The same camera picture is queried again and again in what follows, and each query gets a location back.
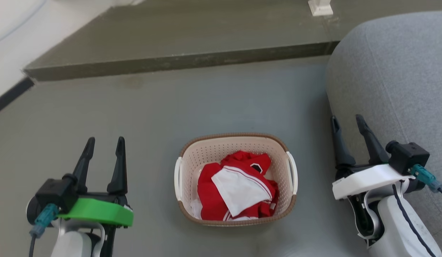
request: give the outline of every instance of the clothes in basket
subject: clothes in basket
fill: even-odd
[[[278,185],[264,175],[270,167],[264,153],[238,151],[220,163],[206,164],[193,200],[193,215],[210,221],[244,221],[270,217],[278,201]]]

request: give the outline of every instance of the green plastic part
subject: green plastic part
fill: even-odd
[[[59,218],[76,218],[82,221],[132,226],[134,213],[116,203],[108,203],[91,198],[79,198],[69,213],[59,214]]]

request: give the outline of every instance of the laundry basket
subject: laundry basket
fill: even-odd
[[[203,221],[194,218],[191,201],[197,198],[197,182],[202,168],[239,150],[267,153],[270,157],[272,163],[265,178],[275,180],[280,190],[274,216],[248,221]],[[291,212],[296,202],[297,168],[286,145],[275,136],[259,133],[211,135],[196,138],[185,145],[175,164],[174,185],[180,209],[189,220],[207,226],[248,226],[276,221]]]

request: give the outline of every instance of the white basket handle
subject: white basket handle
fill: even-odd
[[[178,157],[177,162],[175,163],[175,171],[174,171],[174,186],[175,186],[175,196],[178,201],[181,201],[182,188],[180,185],[182,184],[182,176],[180,175],[181,171],[182,158]]]
[[[286,152],[286,154],[288,155],[289,158],[289,162],[291,162],[291,172],[292,172],[292,184],[293,184],[293,190],[292,190],[292,194],[297,194],[297,166],[296,166],[296,162],[294,161],[294,157],[292,156],[292,154],[290,152]]]

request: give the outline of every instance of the gray floor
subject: gray floor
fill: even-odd
[[[115,256],[367,256],[347,203],[333,199],[325,93],[327,57],[42,83],[0,112],[0,256],[25,256],[25,206],[49,177],[72,172],[96,137],[87,186],[105,191],[118,136],[126,141],[134,226]],[[299,172],[297,203],[275,223],[243,228],[187,221],[175,200],[174,161],[192,138],[265,132],[280,137]],[[48,229],[35,256],[49,256]]]
[[[146,0],[109,10],[31,63],[27,72],[42,81],[179,69],[182,59],[195,54],[288,46],[302,47],[293,48],[294,54],[311,50],[318,52],[313,56],[330,54],[332,45],[306,46],[338,42],[364,21],[442,10],[442,0],[333,0],[333,16],[314,17],[307,2]],[[271,60],[268,54],[250,55]],[[207,66],[210,58],[214,57],[196,56],[185,65]],[[219,58],[218,63],[250,60],[242,54]]]

